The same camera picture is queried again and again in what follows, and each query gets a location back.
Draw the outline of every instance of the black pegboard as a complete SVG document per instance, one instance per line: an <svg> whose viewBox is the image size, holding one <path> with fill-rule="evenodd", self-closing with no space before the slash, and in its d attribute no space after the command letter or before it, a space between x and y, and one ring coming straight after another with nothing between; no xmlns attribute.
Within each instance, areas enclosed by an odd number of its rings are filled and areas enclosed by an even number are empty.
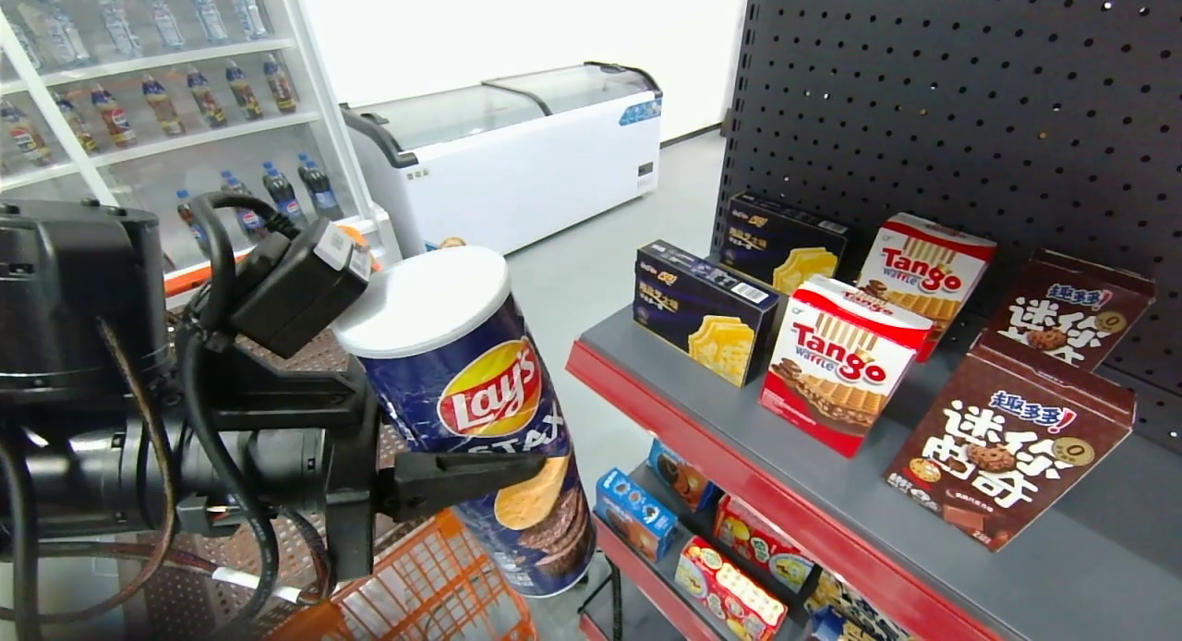
<svg viewBox="0 0 1182 641"><path fill-rule="evenodd" d="M975 313L1039 245L1156 278L1104 371L1182 453L1182 0L748 0L727 136L715 253L751 190L992 238Z"/></svg>

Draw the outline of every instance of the white plastic lid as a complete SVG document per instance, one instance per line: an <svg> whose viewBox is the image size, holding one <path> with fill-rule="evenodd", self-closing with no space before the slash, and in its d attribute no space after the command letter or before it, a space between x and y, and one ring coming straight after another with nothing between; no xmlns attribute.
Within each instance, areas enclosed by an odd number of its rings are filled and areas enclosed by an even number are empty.
<svg viewBox="0 0 1182 641"><path fill-rule="evenodd" d="M479 246L441 248L374 274L332 324L343 350L371 360L411 357L452 343L509 294L509 267Z"/></svg>

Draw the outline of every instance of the chip can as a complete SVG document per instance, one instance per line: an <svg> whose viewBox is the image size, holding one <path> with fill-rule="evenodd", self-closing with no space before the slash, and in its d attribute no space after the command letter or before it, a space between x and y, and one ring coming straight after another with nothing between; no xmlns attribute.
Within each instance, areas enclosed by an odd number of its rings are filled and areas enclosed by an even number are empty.
<svg viewBox="0 0 1182 641"><path fill-rule="evenodd" d="M547 457L531 480L455 511L521 595L577 583L595 553L595 527L505 259L476 246L403 259L375 274L332 329L411 449Z"/></svg>

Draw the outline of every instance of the gray floor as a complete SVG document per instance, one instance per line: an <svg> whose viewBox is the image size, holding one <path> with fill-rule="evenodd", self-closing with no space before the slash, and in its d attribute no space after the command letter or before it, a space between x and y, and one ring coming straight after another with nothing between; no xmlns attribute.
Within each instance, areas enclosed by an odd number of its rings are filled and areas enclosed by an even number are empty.
<svg viewBox="0 0 1182 641"><path fill-rule="evenodd" d="M665 238L690 253L709 252L725 147L717 132L669 145L661 153L657 190L509 255L513 294L554 378L579 474L592 497L599 475L612 467L636 467L652 438L566 373L571 344L632 300L638 247ZM600 556L590 588L606 572ZM583 639L574 613L590 588L531 601L543 641Z"/></svg>

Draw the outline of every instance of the red shelf edge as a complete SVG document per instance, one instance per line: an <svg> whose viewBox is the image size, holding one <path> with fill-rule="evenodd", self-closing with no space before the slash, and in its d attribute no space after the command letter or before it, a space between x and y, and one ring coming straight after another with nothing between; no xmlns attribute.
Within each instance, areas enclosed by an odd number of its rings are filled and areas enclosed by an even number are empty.
<svg viewBox="0 0 1182 641"><path fill-rule="evenodd" d="M787 529L805 551L842 575L883 615L911 634L929 640L1000 639L801 494L747 462L733 446L699 426L683 409L634 380L586 343L574 342L566 370L638 426L658 435L674 452L702 468L702 474L723 491L760 501L760 511L769 520Z"/></svg>
<svg viewBox="0 0 1182 641"><path fill-rule="evenodd" d="M587 637L587 641L608 641L603 629L599 629L599 626L585 613L579 615L579 632Z"/></svg>
<svg viewBox="0 0 1182 641"><path fill-rule="evenodd" d="M637 556L632 549L619 538L616 532L599 518L593 516L599 548L604 555L616 563L621 574L628 577L644 596L652 602L661 615L669 621L677 632L683 633L686 639L714 641L717 633L702 620L702 615L694 610L677 595L671 585L661 578L661 575L645 561Z"/></svg>

